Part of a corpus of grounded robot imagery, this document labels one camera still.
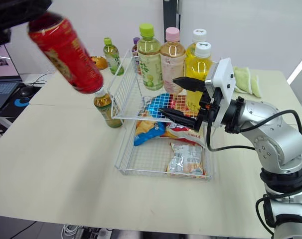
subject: robotic arm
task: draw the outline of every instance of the robotic arm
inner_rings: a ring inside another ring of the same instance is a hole
[[[266,194],[256,202],[257,215],[274,239],[302,239],[302,125],[293,110],[279,112],[267,103],[232,100],[235,87],[233,67],[229,58],[210,69],[205,81],[180,77],[174,82],[189,91],[200,91],[197,118],[184,116],[174,109],[161,109],[172,121],[199,131],[207,123],[206,143],[210,151],[230,148],[255,150],[262,165],[260,177]],[[283,121],[281,115],[295,116],[299,131]],[[228,133],[241,133],[254,147],[228,146],[214,149],[210,145],[211,128],[225,125]],[[259,204],[263,202],[266,224]]]

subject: plastic bottle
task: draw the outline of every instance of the plastic bottle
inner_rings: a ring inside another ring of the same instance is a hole
[[[172,81],[184,75],[185,49],[179,43],[179,29],[168,27],[165,30],[165,39],[167,42],[160,48],[164,88],[169,93],[179,94],[183,88]]]
[[[135,37],[133,38],[133,43],[135,44],[133,47],[132,47],[132,55],[133,55],[133,58],[135,60],[135,63],[136,63],[136,70],[137,70],[137,73],[139,75],[141,75],[141,69],[140,69],[140,63],[139,63],[139,56],[138,56],[138,47],[137,47],[137,42],[140,40],[139,37]]]
[[[204,81],[211,65],[211,44],[205,41],[198,42],[195,47],[195,56],[187,65],[186,76]],[[202,92],[186,91],[186,106],[189,110],[199,111],[201,96]]]
[[[206,30],[205,29],[195,29],[192,35],[192,44],[189,45],[186,49],[185,54],[185,69],[187,64],[194,58],[195,45],[200,41],[206,41]]]
[[[139,26],[142,39],[138,41],[138,55],[143,83],[149,90],[156,91],[163,86],[160,47],[154,38],[153,25],[142,23]]]
[[[111,98],[103,87],[95,93],[93,104],[105,118],[108,126],[117,128],[122,125],[120,119],[111,118]]]
[[[119,51],[115,45],[112,44],[112,40],[109,37],[104,38],[105,47],[103,48],[103,53],[105,54],[105,57],[108,62],[109,69],[111,73],[114,75],[120,66],[120,57],[119,57]],[[118,76],[122,75],[124,73],[123,66],[118,72]]]
[[[28,34],[75,90],[91,94],[103,85],[103,77],[73,29],[59,14],[46,12],[30,21]]]

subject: blue snack bag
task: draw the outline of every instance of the blue snack bag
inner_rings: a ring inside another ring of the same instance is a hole
[[[156,121],[140,120],[136,124],[136,136],[134,146],[138,146],[147,140],[160,136],[165,132],[165,123]]]
[[[169,99],[170,99],[169,93],[163,93],[152,99],[152,101],[150,102],[150,104],[147,105],[146,108],[149,115],[154,118],[165,118],[162,112],[159,111],[158,109],[167,108],[169,104]]]

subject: black cable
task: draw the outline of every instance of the black cable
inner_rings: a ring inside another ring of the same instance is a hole
[[[259,218],[261,224],[263,225],[263,227],[273,236],[274,233],[266,226],[266,224],[264,223],[262,217],[261,217],[261,214],[260,214],[260,211],[259,211],[259,204],[263,201],[266,201],[266,200],[271,200],[271,199],[276,199],[276,198],[285,198],[285,197],[289,197],[289,196],[292,196],[292,195],[295,195],[295,194],[298,194],[298,193],[301,193],[302,192],[302,188],[297,190],[297,191],[294,191],[294,192],[290,192],[290,193],[283,193],[283,194],[278,194],[278,195],[270,195],[270,196],[265,196],[263,198],[260,198],[259,200],[256,201],[255,203],[255,211],[256,211],[256,214],[257,214],[257,217]]]
[[[259,122],[258,124],[254,125],[254,126],[252,126],[252,127],[245,128],[245,129],[241,129],[241,130],[240,130],[240,133],[242,133],[242,132],[247,132],[247,131],[250,131],[250,130],[254,130],[254,129],[256,129],[256,128],[258,128],[258,127],[260,127],[260,126],[266,124],[267,122],[269,122],[269,121],[271,121],[271,120],[277,118],[278,116],[285,115],[285,114],[293,114],[293,115],[294,115],[295,120],[296,120],[296,123],[297,123],[297,126],[298,126],[298,128],[299,128],[299,132],[300,132],[300,134],[302,135],[302,123],[301,123],[301,120],[300,120],[299,115],[298,115],[297,112],[294,111],[294,110],[286,110],[286,111],[281,111],[281,112],[279,112],[279,113],[276,113],[276,114],[274,114],[273,116],[268,117],[267,119],[265,119],[265,120]]]
[[[217,152],[217,151],[231,149],[231,148],[245,148],[245,149],[255,150],[255,148],[253,148],[253,147],[244,146],[244,145],[232,145],[232,146],[226,146],[226,147],[222,147],[222,148],[212,148],[211,147],[211,129],[212,129],[212,123],[213,123],[213,116],[214,116],[213,113],[214,113],[213,111],[209,112],[209,119],[207,122],[207,129],[206,129],[206,146],[207,146],[208,150],[210,150],[212,152]]]
[[[20,233],[24,232],[25,230],[27,230],[28,228],[30,228],[32,225],[34,225],[37,221],[34,221],[32,224],[30,224],[28,227],[26,227],[25,229],[21,230],[20,232],[16,233],[15,235],[13,235],[10,239],[15,238],[17,235],[19,235]]]
[[[45,83],[41,83],[41,82],[47,82],[46,80],[39,80],[41,77],[43,77],[45,75],[51,75],[51,73],[43,74],[42,76],[39,76],[38,79],[36,81],[34,81],[33,83],[27,83],[25,85],[45,84]]]

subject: mouse pad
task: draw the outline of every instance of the mouse pad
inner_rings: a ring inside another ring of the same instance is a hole
[[[29,101],[32,96],[22,98],[19,93],[20,88],[21,87],[18,86],[0,108],[0,117],[17,118],[20,113],[29,105]],[[40,88],[41,87],[34,87],[34,95],[40,90]]]

